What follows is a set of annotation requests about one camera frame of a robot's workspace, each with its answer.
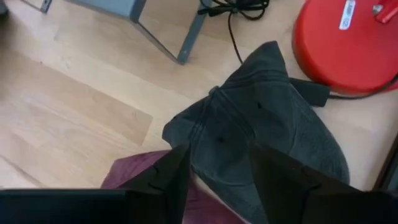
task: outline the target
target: black fabric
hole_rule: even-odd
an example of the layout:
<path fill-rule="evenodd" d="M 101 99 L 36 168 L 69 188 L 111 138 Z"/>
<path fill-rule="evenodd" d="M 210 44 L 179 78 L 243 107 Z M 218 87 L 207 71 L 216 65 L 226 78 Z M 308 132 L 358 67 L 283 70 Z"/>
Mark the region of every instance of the black fabric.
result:
<path fill-rule="evenodd" d="M 330 96 L 330 87 L 296 78 L 290 78 L 290 83 L 311 106 L 326 105 Z"/>
<path fill-rule="evenodd" d="M 260 46 L 222 86 L 176 115 L 163 138 L 172 147 L 190 141 L 193 170 L 251 223 L 267 223 L 248 159 L 251 140 L 349 182 L 339 145 L 290 84 L 277 42 Z"/>

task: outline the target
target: red base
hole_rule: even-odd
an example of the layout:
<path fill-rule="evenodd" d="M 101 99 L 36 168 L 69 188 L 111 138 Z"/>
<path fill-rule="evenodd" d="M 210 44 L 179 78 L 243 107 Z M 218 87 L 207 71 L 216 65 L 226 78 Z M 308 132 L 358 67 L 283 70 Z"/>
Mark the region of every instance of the red base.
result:
<path fill-rule="evenodd" d="M 390 81 L 398 72 L 398 16 L 376 21 L 378 1 L 356 1 L 350 26 L 341 30 L 346 0 L 307 0 L 292 42 L 304 73 L 341 93 L 369 93 Z"/>

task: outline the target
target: white label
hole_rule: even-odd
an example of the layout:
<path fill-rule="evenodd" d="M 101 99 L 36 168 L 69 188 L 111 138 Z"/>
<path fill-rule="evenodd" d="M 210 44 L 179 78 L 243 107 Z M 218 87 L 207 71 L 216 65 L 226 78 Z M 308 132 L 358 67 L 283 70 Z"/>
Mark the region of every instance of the white label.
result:
<path fill-rule="evenodd" d="M 351 19 L 353 18 L 354 9 L 355 9 L 355 1 L 352 0 L 346 1 L 339 29 L 346 30 L 349 28 L 349 25 L 351 24 Z"/>

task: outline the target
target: black cable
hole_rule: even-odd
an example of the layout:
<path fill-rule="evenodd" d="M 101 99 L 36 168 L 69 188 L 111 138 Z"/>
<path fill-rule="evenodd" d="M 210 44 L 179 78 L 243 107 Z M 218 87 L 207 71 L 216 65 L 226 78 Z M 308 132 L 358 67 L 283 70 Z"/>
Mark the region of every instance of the black cable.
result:
<path fill-rule="evenodd" d="M 388 90 L 390 87 L 392 87 L 395 83 L 398 81 L 398 73 L 392 78 L 389 82 L 387 82 L 385 85 L 379 87 L 378 89 L 374 90 L 372 93 L 369 93 L 367 95 L 362 95 L 362 96 L 340 96 L 340 95 L 329 95 L 329 99 L 334 99 L 334 100 L 361 100 L 368 98 L 370 96 L 374 96 L 376 94 L 382 93 L 386 90 Z"/>
<path fill-rule="evenodd" d="M 199 15 L 208 14 L 210 17 L 213 17 L 221 15 L 224 12 L 229 12 L 228 15 L 229 34 L 231 36 L 232 44 L 234 45 L 236 56 L 238 56 L 239 61 L 243 63 L 241 54 L 239 53 L 238 47 L 236 46 L 234 34 L 232 32 L 232 27 L 231 27 L 232 15 L 240 13 L 243 17 L 245 17 L 250 21 L 259 20 L 266 12 L 269 0 L 236 0 L 236 2 L 233 2 L 232 0 L 225 0 L 226 2 L 220 2 L 219 0 L 212 0 L 212 1 L 218 5 L 210 7 L 207 6 L 203 2 L 203 0 L 200 0 L 200 3 L 204 8 L 200 9 L 198 11 L 198 14 Z M 245 11 L 261 11 L 261 12 L 256 16 L 249 16 L 245 13 Z"/>
<path fill-rule="evenodd" d="M 208 14 L 210 17 L 218 16 L 221 15 L 224 12 L 229 12 L 228 15 L 228 30 L 229 30 L 229 35 L 231 36 L 232 44 L 234 45 L 235 53 L 236 56 L 238 57 L 238 60 L 243 63 L 241 54 L 239 53 L 238 46 L 236 46 L 236 41 L 234 38 L 234 34 L 232 32 L 232 27 L 231 27 L 231 18 L 233 14 L 240 13 L 243 17 L 250 21 L 256 21 L 259 20 L 264 13 L 266 12 L 266 8 L 269 5 L 270 0 L 225 0 L 225 2 L 220 2 L 219 0 L 212 0 L 214 3 L 217 4 L 217 6 L 210 7 L 207 6 L 203 0 L 200 0 L 201 5 L 203 6 L 203 9 L 200 9 L 198 11 L 199 15 L 203 14 Z M 245 13 L 245 11 L 261 11 L 259 15 L 257 16 L 249 16 Z M 372 93 L 369 93 L 367 95 L 362 95 L 362 96 L 343 96 L 343 95 L 329 95 L 329 99 L 334 99 L 334 100 L 360 100 L 364 99 L 370 96 L 374 96 L 376 94 L 382 93 L 386 90 L 388 90 L 392 85 L 398 82 L 398 73 L 392 78 L 389 82 L 387 82 L 385 85 L 379 87 Z"/>

